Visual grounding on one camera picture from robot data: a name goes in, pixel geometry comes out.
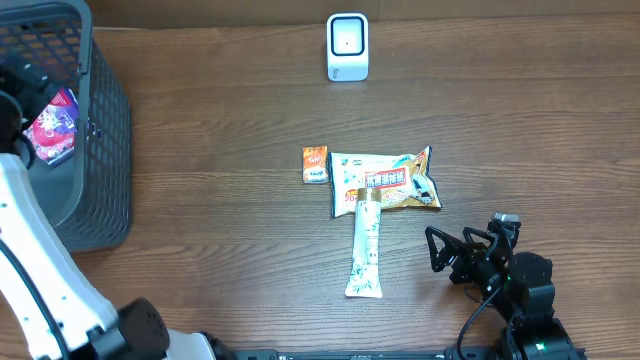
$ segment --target gray plastic basket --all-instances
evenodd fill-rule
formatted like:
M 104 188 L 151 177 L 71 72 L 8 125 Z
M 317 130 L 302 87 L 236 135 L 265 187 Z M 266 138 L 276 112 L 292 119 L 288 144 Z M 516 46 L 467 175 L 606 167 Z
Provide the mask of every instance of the gray plastic basket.
M 0 61 L 9 52 L 43 66 L 78 100 L 73 157 L 29 170 L 40 207 L 70 251 L 121 243 L 131 223 L 130 107 L 93 40 L 89 7 L 0 0 Z

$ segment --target gold cap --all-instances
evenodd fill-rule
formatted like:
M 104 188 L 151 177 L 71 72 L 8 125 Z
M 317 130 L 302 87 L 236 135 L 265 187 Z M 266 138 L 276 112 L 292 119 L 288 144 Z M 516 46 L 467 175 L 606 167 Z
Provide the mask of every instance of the gold cap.
M 382 191 L 375 188 L 358 189 L 358 201 L 382 201 Z

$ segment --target pink snack package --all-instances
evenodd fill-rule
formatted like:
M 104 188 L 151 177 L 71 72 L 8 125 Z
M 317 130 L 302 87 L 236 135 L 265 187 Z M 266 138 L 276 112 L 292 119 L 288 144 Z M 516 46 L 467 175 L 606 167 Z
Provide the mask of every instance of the pink snack package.
M 61 89 L 24 134 L 40 159 L 57 166 L 73 155 L 77 120 L 78 102 L 73 92 Z

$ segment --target wooden table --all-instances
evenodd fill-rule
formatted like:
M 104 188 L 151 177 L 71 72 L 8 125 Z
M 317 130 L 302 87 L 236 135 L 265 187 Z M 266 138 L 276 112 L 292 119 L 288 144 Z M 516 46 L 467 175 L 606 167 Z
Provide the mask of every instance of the wooden table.
M 366 82 L 326 79 L 324 27 L 101 32 L 134 118 L 134 225 L 77 254 L 116 306 L 232 348 L 452 346 L 476 308 L 434 274 L 424 228 L 522 215 L 516 252 L 554 262 L 555 309 L 592 359 L 640 357 L 640 15 L 371 25 Z M 382 299 L 346 299 L 353 217 L 303 185 L 303 146 L 433 145 L 444 208 L 383 214 Z M 0 358 L 26 345 L 0 306 Z M 465 344 L 504 326 L 486 311 Z

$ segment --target small orange box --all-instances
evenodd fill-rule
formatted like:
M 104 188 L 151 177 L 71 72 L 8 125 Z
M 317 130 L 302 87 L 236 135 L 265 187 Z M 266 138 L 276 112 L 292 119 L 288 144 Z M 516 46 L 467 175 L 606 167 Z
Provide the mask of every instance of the small orange box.
M 302 181 L 305 184 L 326 184 L 329 182 L 327 171 L 326 146 L 306 147 L 302 149 Z

